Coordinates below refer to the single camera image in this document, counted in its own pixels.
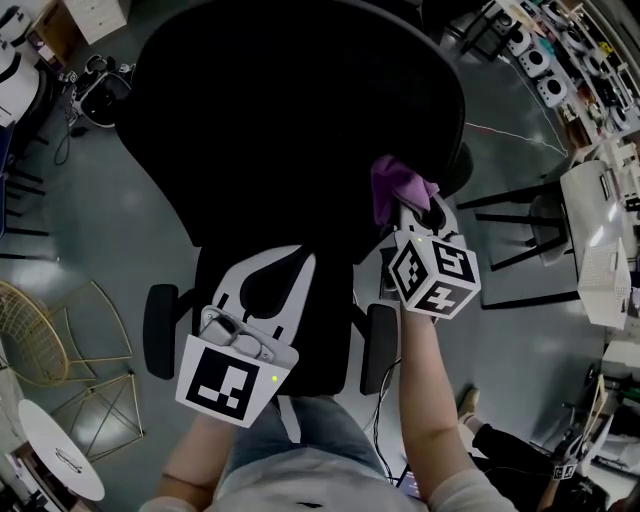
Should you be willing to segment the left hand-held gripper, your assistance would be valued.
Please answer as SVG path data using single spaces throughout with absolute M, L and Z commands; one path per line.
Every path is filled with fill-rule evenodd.
M 267 249 L 227 270 L 200 332 L 187 337 L 177 402 L 243 428 L 254 423 L 299 360 L 292 344 L 316 267 L 300 250 Z

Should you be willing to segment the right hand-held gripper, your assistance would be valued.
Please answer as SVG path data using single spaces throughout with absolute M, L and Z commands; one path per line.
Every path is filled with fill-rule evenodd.
M 433 198 L 435 235 L 423 222 L 426 210 L 399 203 L 394 245 L 383 248 L 380 297 L 406 310 L 452 319 L 481 291 L 476 254 L 458 234 L 457 218 L 440 196 Z

